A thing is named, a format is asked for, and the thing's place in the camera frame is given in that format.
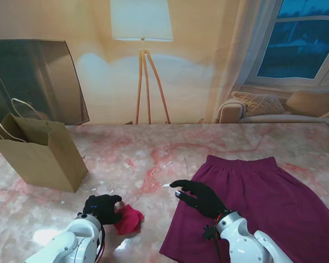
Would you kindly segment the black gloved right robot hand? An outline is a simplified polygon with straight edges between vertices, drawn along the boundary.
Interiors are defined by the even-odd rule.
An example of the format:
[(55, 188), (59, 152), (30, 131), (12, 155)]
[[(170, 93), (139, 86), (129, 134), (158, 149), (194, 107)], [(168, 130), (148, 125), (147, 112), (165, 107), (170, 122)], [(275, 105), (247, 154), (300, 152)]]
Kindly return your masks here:
[(186, 205), (198, 210), (203, 216), (217, 219), (220, 215), (232, 213), (220, 200), (218, 195), (202, 182), (176, 180), (169, 185), (171, 188), (180, 187), (176, 196)]

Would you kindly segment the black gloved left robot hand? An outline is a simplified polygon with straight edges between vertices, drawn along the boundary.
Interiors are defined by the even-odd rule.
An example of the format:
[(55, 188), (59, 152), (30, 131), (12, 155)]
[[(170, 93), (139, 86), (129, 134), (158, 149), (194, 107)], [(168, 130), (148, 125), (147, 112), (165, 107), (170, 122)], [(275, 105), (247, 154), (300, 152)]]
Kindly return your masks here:
[(101, 225), (113, 225), (122, 219), (121, 212), (115, 212), (115, 205), (122, 201), (119, 195), (91, 195), (84, 204), (83, 213), (97, 218)]

